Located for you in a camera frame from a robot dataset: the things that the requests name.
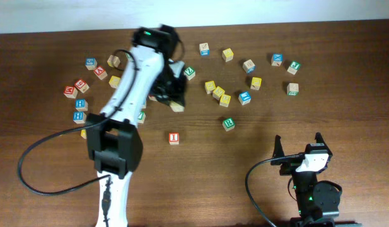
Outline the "red A letter block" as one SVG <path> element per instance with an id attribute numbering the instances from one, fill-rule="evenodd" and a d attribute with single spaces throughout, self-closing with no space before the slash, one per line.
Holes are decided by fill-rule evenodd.
<path id="1" fill-rule="evenodd" d="M 185 107 L 183 105 L 173 101 L 170 102 L 170 108 L 174 112 L 183 112 L 185 110 Z"/>

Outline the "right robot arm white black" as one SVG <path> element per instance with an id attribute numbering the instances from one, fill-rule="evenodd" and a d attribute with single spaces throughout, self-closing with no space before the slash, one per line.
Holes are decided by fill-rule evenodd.
<path id="1" fill-rule="evenodd" d="M 281 176 L 291 177 L 298 205 L 299 217 L 291 218 L 290 226 L 335 226 L 342 187 L 317 180 L 317 175 L 327 169 L 332 156 L 319 132 L 315 134 L 314 143 L 307 144 L 304 152 L 294 156 L 286 156 L 281 137 L 275 137 L 272 164 L 280 166 Z"/>

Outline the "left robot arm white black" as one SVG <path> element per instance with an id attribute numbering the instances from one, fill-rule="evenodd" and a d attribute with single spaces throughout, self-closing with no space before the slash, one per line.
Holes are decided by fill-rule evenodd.
<path id="1" fill-rule="evenodd" d="M 185 106 L 185 64 L 171 59 L 180 42 L 172 26 L 140 27 L 114 94 L 99 114 L 87 116 L 88 156 L 100 184 L 97 226 L 128 225 L 129 182 L 143 152 L 137 127 L 144 101 L 153 96 L 165 105 Z"/>

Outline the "red I letter block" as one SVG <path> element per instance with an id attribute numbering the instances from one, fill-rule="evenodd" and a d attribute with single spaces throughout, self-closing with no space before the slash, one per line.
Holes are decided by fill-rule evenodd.
<path id="1" fill-rule="evenodd" d="M 169 133 L 168 139 L 169 139 L 170 145 L 178 145 L 178 144 L 180 144 L 180 137 L 179 137 L 179 133 L 177 133 L 177 132 Z"/>

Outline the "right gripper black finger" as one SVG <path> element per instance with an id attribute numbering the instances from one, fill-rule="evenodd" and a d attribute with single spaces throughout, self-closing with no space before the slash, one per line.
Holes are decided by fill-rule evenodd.
<path id="1" fill-rule="evenodd" d="M 326 143 L 325 143 L 325 141 L 324 141 L 324 139 L 323 139 L 323 137 L 322 137 L 320 132 L 317 132 L 315 134 L 315 145 L 316 146 L 325 146 L 326 145 Z"/>
<path id="2" fill-rule="evenodd" d="M 283 158 L 284 157 L 284 151 L 281 144 L 281 136 L 276 135 L 275 141 L 274 141 L 274 150 L 272 154 L 273 159 Z"/>

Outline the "green R letter block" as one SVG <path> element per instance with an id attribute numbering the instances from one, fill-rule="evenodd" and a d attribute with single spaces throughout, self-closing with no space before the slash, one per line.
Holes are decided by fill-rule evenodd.
<path id="1" fill-rule="evenodd" d="M 225 129 L 226 132 L 232 130 L 235 128 L 235 122 L 232 118 L 227 118 L 227 119 L 224 119 L 223 120 L 223 127 Z"/>

